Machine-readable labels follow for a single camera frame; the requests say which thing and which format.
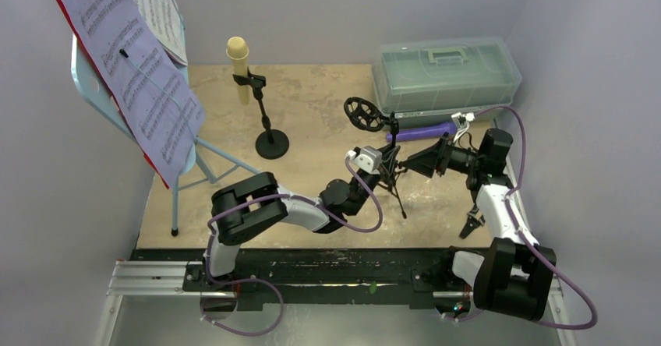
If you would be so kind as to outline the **purple microphone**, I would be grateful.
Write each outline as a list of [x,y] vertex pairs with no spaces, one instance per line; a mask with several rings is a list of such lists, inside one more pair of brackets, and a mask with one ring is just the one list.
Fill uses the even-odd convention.
[[412,141],[421,139],[432,139],[447,133],[453,136],[458,131],[453,122],[443,122],[438,125],[430,125],[422,128],[401,129],[397,134],[397,141]]

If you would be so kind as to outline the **black tripod microphone stand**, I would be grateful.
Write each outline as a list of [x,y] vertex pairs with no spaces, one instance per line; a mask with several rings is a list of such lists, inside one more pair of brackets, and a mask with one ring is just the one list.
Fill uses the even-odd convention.
[[361,97],[349,97],[344,102],[344,111],[350,122],[359,130],[379,132],[384,128],[389,128],[390,139],[385,146],[377,150],[381,154],[381,162],[377,167],[380,180],[377,185],[385,189],[398,201],[401,208],[401,215],[406,219],[407,214],[397,190],[398,177],[405,170],[397,170],[397,155],[400,150],[400,147],[397,145],[399,123],[394,117],[394,113],[384,115],[374,103]]

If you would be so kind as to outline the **light blue music stand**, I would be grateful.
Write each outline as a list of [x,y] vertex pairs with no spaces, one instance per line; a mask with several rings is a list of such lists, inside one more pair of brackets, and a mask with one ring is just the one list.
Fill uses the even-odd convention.
[[197,136],[203,115],[200,102],[188,89],[188,73],[184,68],[171,66],[165,75],[172,80],[166,87],[153,79],[162,74],[168,62],[162,50],[152,48],[145,65],[127,47],[118,47],[113,58],[120,62],[120,70],[130,70],[130,76],[120,83],[105,86],[108,72],[98,72],[94,60],[77,36],[72,38],[71,74],[83,99],[97,112],[125,133],[147,157],[150,165],[164,180],[172,194],[171,233],[179,233],[179,177],[198,166],[206,181],[215,183],[214,175],[197,153],[202,146],[216,155],[253,174],[256,168],[240,161]]

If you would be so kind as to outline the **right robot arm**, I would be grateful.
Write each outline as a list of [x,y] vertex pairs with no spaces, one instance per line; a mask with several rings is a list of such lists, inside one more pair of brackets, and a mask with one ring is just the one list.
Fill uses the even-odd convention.
[[458,249],[451,260],[440,264],[439,282],[449,289],[469,284],[478,309],[538,321],[545,312],[553,280],[550,266],[557,258],[525,225],[514,222],[519,212],[507,205],[507,194],[514,185],[504,170],[512,143],[509,132],[495,128],[485,132],[478,150],[457,147],[443,135],[398,166],[428,178],[448,170],[465,174],[473,206],[492,235],[485,253]]

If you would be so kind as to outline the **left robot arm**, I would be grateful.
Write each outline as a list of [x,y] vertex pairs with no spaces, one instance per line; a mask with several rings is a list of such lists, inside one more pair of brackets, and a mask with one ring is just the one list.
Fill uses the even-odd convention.
[[350,182],[335,179],[317,198],[307,198],[288,191],[265,171],[216,191],[210,198],[211,238],[203,282],[215,291],[226,289],[241,244],[278,223],[322,235],[346,227],[347,218],[357,215],[378,182],[379,172],[359,169]]

